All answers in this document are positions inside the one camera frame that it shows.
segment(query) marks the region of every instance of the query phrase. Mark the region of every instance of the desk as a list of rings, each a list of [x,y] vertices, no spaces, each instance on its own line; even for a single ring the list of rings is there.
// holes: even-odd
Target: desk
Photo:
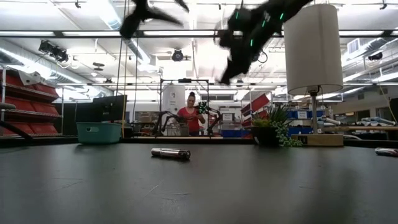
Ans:
[[[190,162],[150,156],[192,152]],[[358,147],[0,149],[0,223],[398,223],[398,160]]]

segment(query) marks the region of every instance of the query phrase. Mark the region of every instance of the ceiling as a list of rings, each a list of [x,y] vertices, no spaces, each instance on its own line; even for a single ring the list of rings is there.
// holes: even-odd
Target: ceiling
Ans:
[[[0,30],[109,30],[107,24],[103,21],[104,15],[114,11],[122,20],[124,17],[124,5],[126,1],[112,1],[112,7],[101,7],[100,2],[108,0],[86,0],[79,1],[81,8],[75,6],[74,0],[0,0]],[[214,29],[221,28],[221,24],[231,15],[234,8],[240,4],[238,0],[186,0],[191,12],[186,13],[181,7],[176,5],[173,0],[153,0],[154,6],[162,8],[169,14],[183,21],[183,27],[170,25],[162,21],[149,21],[141,25],[142,30],[176,30],[176,29]],[[255,7],[261,3],[259,0],[245,0],[247,7]],[[315,1],[315,3],[328,2],[339,8],[338,19],[340,29],[395,29],[398,27],[398,0],[386,1],[388,7],[385,10],[379,10],[382,1],[354,1],[351,0],[350,6],[346,5],[344,0]],[[127,12],[134,10],[134,4],[127,1],[129,8]],[[136,71],[136,61],[131,50],[121,43],[120,39],[48,39],[52,44],[63,49],[67,49],[68,54],[75,60],[71,66],[69,63],[61,64],[58,69],[66,68],[70,72],[76,73],[92,80],[93,82],[103,82],[105,78],[124,77],[131,79],[138,74],[140,82],[159,81],[157,72],[148,72],[144,70]],[[40,39],[6,39],[24,50],[28,50],[36,55],[41,55],[38,51]],[[352,39],[341,39],[341,51],[346,52],[346,44]],[[202,79],[209,79],[214,82],[218,79],[225,66],[228,51],[220,49],[213,39],[191,39],[191,38],[163,38],[163,39],[138,39],[138,45],[148,55],[152,56],[157,66],[168,70],[170,77],[173,77],[173,70],[180,68],[185,70],[184,76],[195,78],[197,75]],[[184,55],[192,56],[192,43],[197,45],[195,54],[195,67],[193,70],[193,61],[173,62],[164,60],[165,56],[171,55],[174,49],[181,49]],[[264,51],[268,59],[266,63],[255,62],[252,64],[250,72],[247,75],[241,75],[244,82],[285,82],[285,55],[284,40],[271,39]],[[105,64],[102,72],[92,74],[95,66],[93,62]],[[349,76],[363,70],[363,61],[359,58],[352,62],[345,71]]]

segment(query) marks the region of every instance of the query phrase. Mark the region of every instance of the plastic basket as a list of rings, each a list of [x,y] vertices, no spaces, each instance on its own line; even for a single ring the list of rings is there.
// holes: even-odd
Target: plastic basket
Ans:
[[[76,123],[79,143],[112,144],[120,140],[122,125],[115,123]]]

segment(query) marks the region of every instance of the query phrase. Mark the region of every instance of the white lampshade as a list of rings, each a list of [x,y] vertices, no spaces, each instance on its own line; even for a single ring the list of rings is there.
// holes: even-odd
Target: white lampshade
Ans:
[[[307,87],[323,93],[343,88],[337,9],[328,4],[303,8],[284,25],[287,90],[306,95]]]

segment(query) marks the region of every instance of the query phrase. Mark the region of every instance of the security camera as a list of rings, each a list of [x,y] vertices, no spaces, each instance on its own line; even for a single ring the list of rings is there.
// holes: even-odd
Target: security camera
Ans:
[[[182,54],[182,51],[180,49],[175,49],[174,53],[172,55],[172,60],[174,62],[181,62],[184,58],[184,55]]]

